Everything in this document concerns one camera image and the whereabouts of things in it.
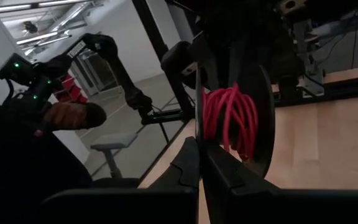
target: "ceiling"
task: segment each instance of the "ceiling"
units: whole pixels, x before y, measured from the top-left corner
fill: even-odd
[[[42,1],[50,0],[0,0],[0,6]],[[64,6],[0,13],[0,18],[9,32],[12,34],[13,38],[20,39],[23,37],[32,37],[39,34],[27,33],[27,31],[24,29],[23,22],[31,21],[38,27],[39,33],[42,33],[74,5],[75,4],[68,4]]]

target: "wooden surface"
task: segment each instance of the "wooden surface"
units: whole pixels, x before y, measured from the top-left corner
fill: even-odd
[[[358,69],[342,72],[358,77]],[[339,80],[341,73],[330,80]],[[191,121],[141,187],[149,186],[194,135]],[[267,180],[288,189],[358,189],[358,98],[276,109],[276,136]],[[209,223],[200,185],[199,223]]]

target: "red cable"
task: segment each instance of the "red cable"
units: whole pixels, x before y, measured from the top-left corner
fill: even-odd
[[[252,98],[242,94],[236,83],[228,89],[218,89],[209,93],[203,91],[204,138],[215,138],[223,106],[226,107],[222,133],[224,149],[230,149],[229,130],[230,121],[233,119],[239,126],[239,134],[237,142],[232,143],[232,149],[237,151],[243,161],[253,158],[258,114]]]

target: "concrete floor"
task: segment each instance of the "concrete floor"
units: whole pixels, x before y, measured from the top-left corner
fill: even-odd
[[[165,75],[158,75],[135,84],[143,93],[153,99],[153,105],[171,110],[179,108],[172,89]],[[194,91],[187,89],[194,98]],[[77,134],[89,149],[90,155],[85,166],[94,179],[109,177],[109,168],[103,153],[90,149],[90,145],[102,135],[118,133],[136,133],[141,128],[140,116],[137,111],[126,105],[124,95],[119,91],[107,91],[93,96],[90,101],[102,106],[107,113],[107,121],[100,127],[90,130],[80,130]],[[182,126],[181,121],[164,123],[168,137],[171,139]],[[142,176],[154,162],[158,154],[166,146],[163,133],[158,124],[151,124],[140,131],[137,139],[127,149],[114,156],[123,177]]]

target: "black pole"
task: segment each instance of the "black pole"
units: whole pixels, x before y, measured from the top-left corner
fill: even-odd
[[[152,12],[150,11],[149,5],[147,5],[146,0],[132,0],[134,3],[135,9],[142,21],[144,29],[153,45],[155,53],[157,54],[158,59],[162,60],[162,57],[165,53],[168,52],[168,46],[165,44],[162,39],[161,33],[155,23]]]

